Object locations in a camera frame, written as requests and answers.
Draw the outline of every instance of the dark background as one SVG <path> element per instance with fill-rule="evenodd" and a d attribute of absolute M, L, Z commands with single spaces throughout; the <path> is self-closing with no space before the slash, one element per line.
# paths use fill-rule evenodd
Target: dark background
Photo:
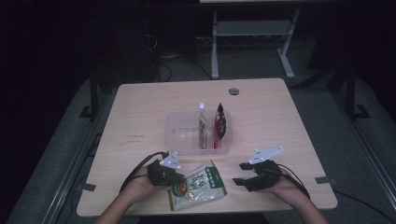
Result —
<path fill-rule="evenodd" d="M 210 11 L 142 17 L 128 10 L 87 9 L 103 3 L 0 2 L 0 223 L 7 221 L 74 94 L 93 71 L 104 91 L 150 82 L 157 59 L 146 51 L 146 34 L 192 57 L 194 38 L 211 35 Z M 394 119 L 395 9 L 385 0 L 305 7 L 294 35 L 318 40 L 312 68 L 325 69 L 353 55 L 358 77 Z"/>

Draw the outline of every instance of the floor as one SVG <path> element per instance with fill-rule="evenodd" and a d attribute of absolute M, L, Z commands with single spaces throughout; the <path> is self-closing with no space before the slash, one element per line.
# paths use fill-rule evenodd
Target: floor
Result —
<path fill-rule="evenodd" d="M 276 54 L 281 43 L 279 40 L 263 40 L 259 46 L 221 51 L 220 79 L 280 77 L 290 87 L 319 72 L 306 69 L 315 40 L 294 40 L 288 57 L 296 77 L 286 78 Z M 161 80 L 209 79 L 210 54 L 207 49 L 199 51 L 194 63 L 181 56 L 163 64 L 165 66 L 160 65 L 159 69 Z M 375 154 L 389 179 L 396 180 L 396 152 L 392 150 L 396 148 L 396 124 L 377 102 L 371 88 L 360 79 L 356 85 L 356 103 L 364 105 L 371 117 L 352 122 L 344 110 L 345 90 L 329 92 L 325 87 L 329 78 L 302 90 L 290 89 L 338 200 L 336 208 L 323 211 L 323 214 L 331 223 L 395 223 L 395 204 L 385 190 L 387 184 L 372 165 L 372 157 Z M 80 87 L 8 223 L 93 223 L 95 217 L 76 214 L 80 183 L 89 173 L 95 146 L 100 142 L 100 133 L 106 126 L 116 93 L 117 89 L 99 93 L 99 114 L 90 121 L 78 117 L 81 109 L 90 105 L 89 80 Z M 394 190 L 394 185 L 390 186 L 390 191 Z M 263 215 L 274 224 L 302 223 L 294 211 Z M 125 217 L 121 223 L 137 223 L 138 219 Z"/>

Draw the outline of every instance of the table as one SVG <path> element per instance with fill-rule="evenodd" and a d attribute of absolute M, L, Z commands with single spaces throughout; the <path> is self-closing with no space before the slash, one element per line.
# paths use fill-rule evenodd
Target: table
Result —
<path fill-rule="evenodd" d="M 237 88 L 238 95 L 231 95 Z M 272 160 L 287 165 L 300 177 L 318 208 L 337 205 L 330 184 L 317 184 L 325 173 L 289 91 L 280 78 L 192 81 L 122 85 L 111 109 L 87 184 L 78 204 L 82 217 L 99 216 L 118 195 L 126 176 L 147 155 L 166 151 L 165 117 L 171 112 L 198 110 L 200 102 L 216 109 L 222 103 L 231 114 L 233 144 L 228 154 L 180 156 L 179 173 L 187 174 L 202 161 L 212 160 L 219 169 L 228 195 L 210 203 L 171 211 L 166 190 L 134 204 L 128 216 L 262 212 L 291 209 L 271 194 L 248 192 L 232 181 L 253 177 L 242 171 L 256 147 L 283 147 Z"/>

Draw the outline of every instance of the gray carpet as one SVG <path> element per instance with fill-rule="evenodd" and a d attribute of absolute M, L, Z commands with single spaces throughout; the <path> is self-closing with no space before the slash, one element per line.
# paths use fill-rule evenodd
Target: gray carpet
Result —
<path fill-rule="evenodd" d="M 276 47 L 279 46 L 277 42 L 269 42 L 254 49 L 246 48 L 235 53 L 221 53 L 219 55 L 220 79 L 281 77 L 289 86 L 297 84 L 318 72 L 306 69 L 314 44 L 313 40 L 308 40 L 293 41 L 290 45 L 288 55 L 296 75 L 295 79 L 287 79 L 284 75 L 276 54 Z M 210 71 L 210 57 L 207 51 L 198 54 L 199 66 L 182 61 L 185 59 L 166 64 L 172 70 L 169 81 L 208 79 L 206 72 Z M 170 72 L 162 66 L 160 74 L 162 79 L 167 79 Z M 342 102 L 345 93 L 328 92 L 324 88 L 327 80 L 327 77 L 323 78 L 305 90 L 291 90 L 290 93 L 323 168 L 327 176 L 332 179 L 332 187 L 379 208 L 396 220 L 395 208 L 389 202 L 389 198 L 373 172 L 361 141 L 353 129 L 354 125 L 359 126 L 375 150 L 375 154 L 389 172 L 389 176 L 396 181 L 394 164 L 396 125 L 377 102 L 371 89 L 359 79 L 356 102 L 366 106 L 371 118 L 359 119 L 351 124 L 342 108 L 342 103 L 339 103 L 340 100 Z M 94 221 L 94 217 L 79 217 L 76 214 L 80 196 L 78 183 L 84 181 L 93 157 L 85 160 L 77 177 L 65 174 L 71 166 L 78 166 L 78 164 L 70 163 L 78 150 L 83 150 L 84 155 L 87 154 L 95 136 L 103 131 L 116 91 L 114 90 L 112 94 L 99 94 L 100 114 L 95 121 L 89 122 L 88 119 L 78 117 L 82 107 L 90 103 L 88 81 L 81 86 L 8 223 L 42 223 L 43 220 L 50 220 L 51 223 L 92 223 Z M 52 200 L 59 195 L 57 194 L 59 186 L 67 180 L 73 184 L 73 187 L 70 189 L 67 200 L 56 206 L 60 211 L 59 217 L 46 216 Z M 337 207 L 323 211 L 331 223 L 387 223 L 383 216 L 362 203 L 340 194 L 336 194 L 336 197 Z M 302 223 L 294 211 L 264 215 L 270 223 L 274 224 Z M 137 223 L 137 221 L 138 217 L 125 217 L 121 223 Z"/>

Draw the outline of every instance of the white plastic bracket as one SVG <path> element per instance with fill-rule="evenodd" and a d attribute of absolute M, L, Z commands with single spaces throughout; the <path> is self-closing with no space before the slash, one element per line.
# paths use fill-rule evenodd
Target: white plastic bracket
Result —
<path fill-rule="evenodd" d="M 168 157 L 160 161 L 161 166 L 166 166 L 172 169 L 180 169 L 180 165 L 178 164 L 178 156 L 177 152 L 171 153 Z"/>
<path fill-rule="evenodd" d="M 253 156 L 248 162 L 250 164 L 256 164 L 266 161 L 281 151 L 283 151 L 283 147 L 255 148 Z"/>

